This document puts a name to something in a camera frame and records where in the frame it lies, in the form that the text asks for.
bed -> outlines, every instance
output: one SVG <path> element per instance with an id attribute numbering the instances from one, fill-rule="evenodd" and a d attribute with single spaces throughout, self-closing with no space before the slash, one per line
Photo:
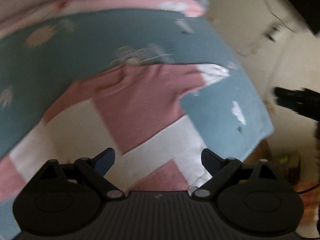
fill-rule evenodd
<path id="1" fill-rule="evenodd" d="M 209 148 L 244 160 L 273 131 L 207 0 L 0 0 L 0 239 L 15 196 L 49 159 L 112 147 L 106 179 L 188 190 Z"/>

white fabric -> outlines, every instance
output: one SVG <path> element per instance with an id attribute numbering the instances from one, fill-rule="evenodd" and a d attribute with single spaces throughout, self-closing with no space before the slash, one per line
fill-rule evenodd
<path id="1" fill-rule="evenodd" d="M 108 147 L 117 150 L 90 100 L 62 111 L 46 125 L 46 129 L 56 146 L 60 163 L 73 163 L 81 157 L 93 158 Z"/>
<path id="2" fill-rule="evenodd" d="M 215 64 L 199 64 L 197 69 L 201 73 L 206 86 L 217 83 L 226 77 L 229 77 L 229 70 Z"/>
<path id="3" fill-rule="evenodd" d="M 195 183 L 207 172 L 201 164 L 205 147 L 190 118 L 184 116 L 116 160 L 107 178 L 126 191 L 173 159 L 189 185 L 200 186 Z"/>
<path id="4" fill-rule="evenodd" d="M 40 122 L 12 149 L 9 157 L 28 182 L 47 160 L 58 156 L 50 134 Z"/>
<path id="5" fill-rule="evenodd" d="M 242 110 L 241 110 L 238 102 L 233 101 L 232 104 L 233 104 L 233 107 L 231 109 L 232 114 L 234 114 L 237 117 L 239 122 L 241 122 L 243 125 L 246 125 L 247 122 L 245 121 L 245 117 L 242 113 Z"/>
<path id="6" fill-rule="evenodd" d="M 209 178 L 201 164 L 205 144 L 188 116 L 123 156 L 90 100 L 61 112 L 46 128 L 60 163 L 73 162 L 83 156 L 94 157 L 107 147 L 115 149 L 116 162 L 105 178 L 123 191 L 172 159 L 190 185 L 200 186 Z"/>

screw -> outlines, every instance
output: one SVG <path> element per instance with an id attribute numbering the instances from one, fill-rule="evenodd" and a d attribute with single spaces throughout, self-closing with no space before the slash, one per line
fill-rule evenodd
<path id="1" fill-rule="evenodd" d="M 210 196 L 210 191 L 206 189 L 197 189 L 194 194 L 199 198 L 205 198 Z"/>
<path id="2" fill-rule="evenodd" d="M 123 196 L 123 193 L 120 190 L 110 190 L 107 193 L 107 197 L 109 198 L 121 198 Z"/>

white wall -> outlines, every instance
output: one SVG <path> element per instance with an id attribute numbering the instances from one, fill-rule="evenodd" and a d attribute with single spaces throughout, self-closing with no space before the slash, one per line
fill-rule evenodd
<path id="1" fill-rule="evenodd" d="M 269 13 L 264 0 L 209 1 L 208 19 L 225 42 L 240 53 L 248 52 L 252 41 L 261 37 L 272 23 L 279 21 Z M 306 87 L 320 92 L 320 38 L 316 39 L 301 25 L 286 0 L 268 1 L 273 12 L 288 20 L 288 26 L 293 30 L 299 29 L 299 33 L 294 34 L 286 29 L 277 43 L 265 38 L 256 55 L 238 55 L 239 61 L 261 98 L 272 98 L 266 91 L 273 86 L 288 89 Z M 275 132 L 268 140 L 272 152 L 298 151 L 303 156 L 302 179 L 317 179 L 313 138 L 315 122 L 279 106 L 275 109 L 276 113 L 271 114 Z M 305 229 L 309 235 L 304 232 L 304 236 L 316 235 L 310 228 Z"/>

